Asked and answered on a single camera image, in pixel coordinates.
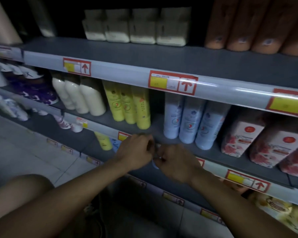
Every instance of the hand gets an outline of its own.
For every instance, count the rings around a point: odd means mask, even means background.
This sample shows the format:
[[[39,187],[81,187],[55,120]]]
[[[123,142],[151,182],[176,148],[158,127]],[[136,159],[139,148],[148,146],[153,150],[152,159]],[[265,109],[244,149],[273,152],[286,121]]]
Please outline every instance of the hand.
[[[181,144],[161,145],[155,158],[156,166],[170,179],[189,183],[196,169],[202,169],[197,158]]]
[[[122,162],[129,172],[149,163],[154,153],[155,143],[152,135],[133,135],[121,143],[116,159]]]

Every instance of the person's left hand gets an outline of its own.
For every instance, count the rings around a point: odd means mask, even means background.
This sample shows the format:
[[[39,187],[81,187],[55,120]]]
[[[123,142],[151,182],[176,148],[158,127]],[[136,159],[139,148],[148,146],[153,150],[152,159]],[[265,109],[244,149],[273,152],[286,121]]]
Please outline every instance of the person's left hand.
[[[116,159],[122,162],[129,172],[149,163],[154,153],[155,143],[152,135],[133,135],[121,143]]]

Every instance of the red circle logo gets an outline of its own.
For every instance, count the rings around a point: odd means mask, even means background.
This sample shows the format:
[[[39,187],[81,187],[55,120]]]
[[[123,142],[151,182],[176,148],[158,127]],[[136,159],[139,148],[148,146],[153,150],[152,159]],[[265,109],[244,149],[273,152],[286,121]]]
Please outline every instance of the red circle logo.
[[[255,131],[255,128],[252,126],[247,126],[244,130],[245,132],[252,133]]]
[[[285,137],[282,139],[282,141],[284,141],[285,143],[293,143],[296,141],[296,139],[294,137]]]

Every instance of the leg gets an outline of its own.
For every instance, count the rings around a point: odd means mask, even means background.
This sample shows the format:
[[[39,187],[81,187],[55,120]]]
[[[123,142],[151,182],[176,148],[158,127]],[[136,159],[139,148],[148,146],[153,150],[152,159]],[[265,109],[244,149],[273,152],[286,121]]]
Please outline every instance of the leg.
[[[0,218],[53,188],[53,184],[44,176],[23,175],[13,178],[0,188]]]

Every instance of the light blue bottle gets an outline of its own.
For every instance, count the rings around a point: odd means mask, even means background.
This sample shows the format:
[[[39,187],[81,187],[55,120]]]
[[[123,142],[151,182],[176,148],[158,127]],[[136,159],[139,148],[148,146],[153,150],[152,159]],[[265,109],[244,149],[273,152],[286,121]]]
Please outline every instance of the light blue bottle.
[[[175,139],[179,135],[181,116],[183,111],[183,95],[165,93],[165,122],[163,134],[168,139]]]
[[[121,144],[121,141],[117,139],[112,139],[112,138],[109,138],[109,140],[112,144],[112,150],[116,153]]]
[[[191,144],[199,127],[206,100],[194,97],[186,97],[179,139],[185,144]]]
[[[231,105],[215,101],[207,102],[195,144],[202,150],[209,150],[219,133]]]

